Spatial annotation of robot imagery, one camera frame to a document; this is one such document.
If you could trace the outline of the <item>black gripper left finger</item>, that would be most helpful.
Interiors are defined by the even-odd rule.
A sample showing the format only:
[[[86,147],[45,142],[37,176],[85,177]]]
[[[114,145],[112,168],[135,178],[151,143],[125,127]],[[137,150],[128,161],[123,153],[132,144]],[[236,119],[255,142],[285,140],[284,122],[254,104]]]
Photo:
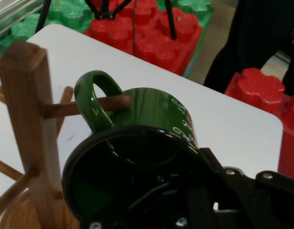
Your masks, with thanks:
[[[127,184],[130,229],[215,229],[214,182],[202,177],[131,176]]]

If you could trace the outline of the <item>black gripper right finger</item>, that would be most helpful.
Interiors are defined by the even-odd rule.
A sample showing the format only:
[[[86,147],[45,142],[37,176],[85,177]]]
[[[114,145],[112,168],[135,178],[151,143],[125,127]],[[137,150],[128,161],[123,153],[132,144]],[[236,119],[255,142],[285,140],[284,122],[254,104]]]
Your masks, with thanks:
[[[294,229],[294,179],[262,171],[254,179],[222,167],[209,148],[199,155],[207,189],[199,207],[206,229]]]

